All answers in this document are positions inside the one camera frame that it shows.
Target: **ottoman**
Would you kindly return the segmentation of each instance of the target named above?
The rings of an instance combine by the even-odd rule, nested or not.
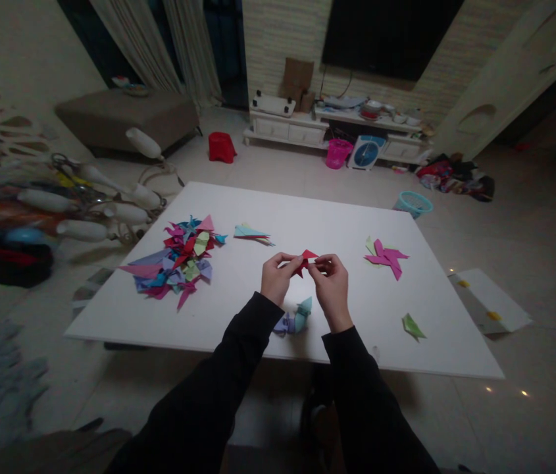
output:
[[[133,97],[120,89],[104,90],[58,104],[56,115],[86,146],[136,151],[125,132],[139,128],[162,150],[199,128],[199,116],[189,97],[150,90]]]

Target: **red stool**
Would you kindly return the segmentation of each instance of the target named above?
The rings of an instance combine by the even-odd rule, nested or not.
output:
[[[221,160],[225,163],[233,163],[237,155],[232,143],[232,137],[224,132],[213,132],[209,136],[210,161]]]

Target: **drawer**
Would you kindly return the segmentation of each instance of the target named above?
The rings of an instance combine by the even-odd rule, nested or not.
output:
[[[400,142],[390,142],[385,149],[385,156],[393,159],[393,157],[413,159],[420,153],[419,145],[404,144]]]
[[[319,128],[302,127],[299,125],[289,125],[289,141],[320,144],[324,138],[324,131]]]
[[[289,138],[289,124],[272,122],[263,118],[256,118],[256,133],[258,135],[273,136],[287,140]]]

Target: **white lamp shade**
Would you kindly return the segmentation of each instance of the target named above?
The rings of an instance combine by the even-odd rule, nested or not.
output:
[[[66,197],[47,191],[23,190],[16,198],[24,204],[48,212],[65,212],[71,206],[70,200]]]
[[[126,190],[122,186],[117,184],[115,181],[107,178],[100,172],[98,168],[93,165],[82,165],[77,174],[79,178],[82,178],[84,180],[108,186],[111,189],[115,189],[117,192],[126,192]]]
[[[129,128],[126,131],[126,137],[142,155],[153,159],[157,159],[161,156],[161,147],[159,144],[139,128]]]
[[[124,203],[109,203],[103,210],[105,216],[128,225],[145,224],[148,214],[143,209]]]
[[[83,242],[101,242],[107,238],[105,226],[87,221],[66,220],[56,226],[56,233],[60,236],[71,237]]]
[[[159,196],[140,183],[137,183],[129,194],[133,202],[143,209],[156,209],[161,204]]]

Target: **television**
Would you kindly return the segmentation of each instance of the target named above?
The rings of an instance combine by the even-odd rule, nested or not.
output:
[[[334,0],[322,63],[417,81],[464,0]]]

